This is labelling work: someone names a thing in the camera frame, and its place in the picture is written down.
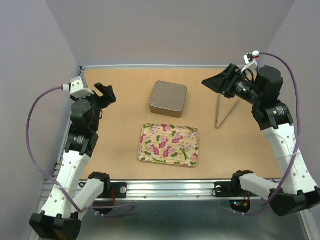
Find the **metal tongs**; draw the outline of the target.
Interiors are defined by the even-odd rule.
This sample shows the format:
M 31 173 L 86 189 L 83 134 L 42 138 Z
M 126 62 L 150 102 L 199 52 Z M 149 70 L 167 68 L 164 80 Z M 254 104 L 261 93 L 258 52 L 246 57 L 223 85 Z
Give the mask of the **metal tongs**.
M 218 95 L 214 120 L 214 127 L 216 130 L 220 129 L 224 125 L 239 103 L 240 99 L 238 97 L 227 99 L 221 94 Z

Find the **brown tin lid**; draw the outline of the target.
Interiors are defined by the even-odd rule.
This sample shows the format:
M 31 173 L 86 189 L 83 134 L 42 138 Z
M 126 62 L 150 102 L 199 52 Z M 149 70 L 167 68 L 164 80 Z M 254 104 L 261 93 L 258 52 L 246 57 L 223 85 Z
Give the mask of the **brown tin lid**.
M 149 104 L 169 106 L 185 106 L 187 86 L 178 83 L 158 80 L 155 82 Z

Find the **brown cookie tin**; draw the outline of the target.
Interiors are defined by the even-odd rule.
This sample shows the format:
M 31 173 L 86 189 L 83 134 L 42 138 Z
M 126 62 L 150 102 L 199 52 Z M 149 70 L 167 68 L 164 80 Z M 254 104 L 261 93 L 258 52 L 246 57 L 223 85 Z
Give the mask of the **brown cookie tin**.
M 169 107 L 164 107 L 163 105 L 152 105 L 149 104 L 149 111 L 153 114 L 181 118 L 183 115 L 184 105 L 170 105 Z

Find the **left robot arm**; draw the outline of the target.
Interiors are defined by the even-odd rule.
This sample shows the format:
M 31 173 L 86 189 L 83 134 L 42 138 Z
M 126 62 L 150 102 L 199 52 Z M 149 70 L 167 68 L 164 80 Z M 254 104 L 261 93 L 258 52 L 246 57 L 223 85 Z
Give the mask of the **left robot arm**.
M 36 234 L 47 240 L 75 240 L 82 219 L 95 199 L 111 193 L 111 179 L 106 173 L 93 172 L 80 192 L 76 192 L 84 168 L 90 161 L 98 142 L 99 122 L 103 109 L 116 102 L 112 86 L 96 83 L 95 91 L 81 80 L 55 87 L 68 91 L 71 105 L 67 140 L 62 151 L 62 164 L 49 197 L 38 213 L 31 215 L 29 224 Z

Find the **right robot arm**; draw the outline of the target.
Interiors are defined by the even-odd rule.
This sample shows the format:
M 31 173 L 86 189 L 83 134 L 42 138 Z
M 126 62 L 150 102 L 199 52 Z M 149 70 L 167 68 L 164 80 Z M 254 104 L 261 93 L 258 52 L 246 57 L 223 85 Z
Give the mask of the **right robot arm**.
M 230 64 L 222 73 L 201 83 L 225 98 L 237 96 L 252 105 L 253 118 L 271 145 L 282 174 L 281 182 L 276 184 L 250 170 L 238 170 L 216 195 L 251 193 L 265 200 L 279 217 L 319 205 L 320 188 L 299 149 L 293 117 L 288 106 L 279 100 L 284 83 L 281 72 L 265 65 L 257 70 L 254 80 L 248 80 L 244 70 Z

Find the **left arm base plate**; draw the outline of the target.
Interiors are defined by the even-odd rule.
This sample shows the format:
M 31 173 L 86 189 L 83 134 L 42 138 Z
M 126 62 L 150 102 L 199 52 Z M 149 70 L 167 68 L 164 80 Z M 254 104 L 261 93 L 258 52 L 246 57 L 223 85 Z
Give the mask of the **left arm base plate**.
M 110 190 L 104 191 L 99 195 L 98 199 L 125 199 L 127 197 L 127 186 L 126 182 L 111 182 Z

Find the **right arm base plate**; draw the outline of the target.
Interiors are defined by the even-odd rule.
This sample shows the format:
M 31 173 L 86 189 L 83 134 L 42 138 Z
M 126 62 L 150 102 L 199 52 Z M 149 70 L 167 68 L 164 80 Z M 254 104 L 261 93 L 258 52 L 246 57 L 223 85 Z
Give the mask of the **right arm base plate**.
M 214 188 L 215 196 L 218 198 L 245 197 L 249 193 L 243 190 L 238 183 L 233 183 L 230 179 L 216 181 Z

